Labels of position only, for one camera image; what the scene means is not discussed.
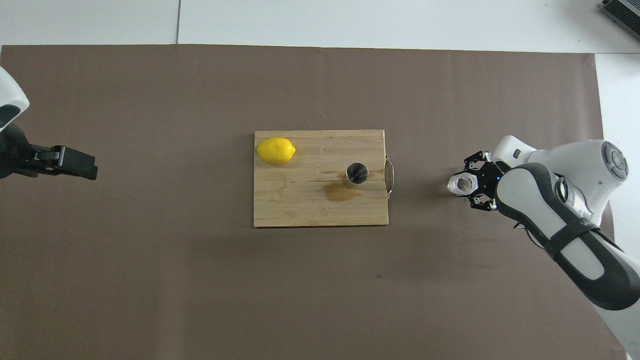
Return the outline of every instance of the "brown table covering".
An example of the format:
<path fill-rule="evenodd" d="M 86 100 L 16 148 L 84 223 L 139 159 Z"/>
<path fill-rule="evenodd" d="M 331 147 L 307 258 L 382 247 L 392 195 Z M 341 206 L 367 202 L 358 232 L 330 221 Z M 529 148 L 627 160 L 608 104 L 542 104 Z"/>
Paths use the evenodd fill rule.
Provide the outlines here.
<path fill-rule="evenodd" d="M 0 181 L 3 359 L 624 358 L 523 231 L 445 188 L 504 135 L 601 138 L 592 54 L 4 46 L 1 65 L 28 140 L 100 168 Z M 385 130 L 388 226 L 253 228 L 253 132 L 311 129 Z"/>

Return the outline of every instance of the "yellow lemon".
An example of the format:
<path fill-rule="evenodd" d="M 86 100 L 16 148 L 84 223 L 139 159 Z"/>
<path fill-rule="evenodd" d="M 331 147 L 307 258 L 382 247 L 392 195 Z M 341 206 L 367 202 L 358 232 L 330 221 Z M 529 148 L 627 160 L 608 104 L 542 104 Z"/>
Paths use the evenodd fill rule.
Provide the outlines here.
<path fill-rule="evenodd" d="M 272 164 L 284 164 L 291 160 L 296 152 L 296 148 L 289 139 L 285 138 L 268 138 L 263 140 L 255 148 L 260 159 Z"/>

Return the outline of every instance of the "metal handle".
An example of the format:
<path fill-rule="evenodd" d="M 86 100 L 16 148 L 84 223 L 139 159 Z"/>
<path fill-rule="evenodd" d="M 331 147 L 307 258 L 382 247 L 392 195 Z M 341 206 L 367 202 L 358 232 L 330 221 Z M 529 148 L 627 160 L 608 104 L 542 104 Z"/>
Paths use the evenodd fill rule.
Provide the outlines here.
<path fill-rule="evenodd" d="M 389 155 L 385 154 L 385 186 L 387 186 L 387 199 L 391 197 L 391 191 L 394 189 L 394 164 L 389 160 Z"/>

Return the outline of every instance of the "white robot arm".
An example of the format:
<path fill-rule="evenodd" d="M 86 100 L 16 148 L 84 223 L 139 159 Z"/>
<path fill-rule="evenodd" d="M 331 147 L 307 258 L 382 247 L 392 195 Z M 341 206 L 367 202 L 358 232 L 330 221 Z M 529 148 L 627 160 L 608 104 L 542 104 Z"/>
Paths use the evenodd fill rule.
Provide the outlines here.
<path fill-rule="evenodd" d="M 639 360 L 640 263 L 598 228 L 610 194 L 627 174 L 620 150 L 603 140 L 536 150 L 507 136 L 493 157 L 479 152 L 467 158 L 449 189 L 531 233 Z"/>
<path fill-rule="evenodd" d="M 0 133 L 28 107 L 29 100 L 18 83 L 0 67 Z"/>
<path fill-rule="evenodd" d="M 29 100 L 18 83 L 0 67 L 0 179 L 16 173 L 29 177 L 65 174 L 95 180 L 98 167 L 93 156 L 62 145 L 43 147 L 27 141 L 12 122 L 28 107 Z"/>

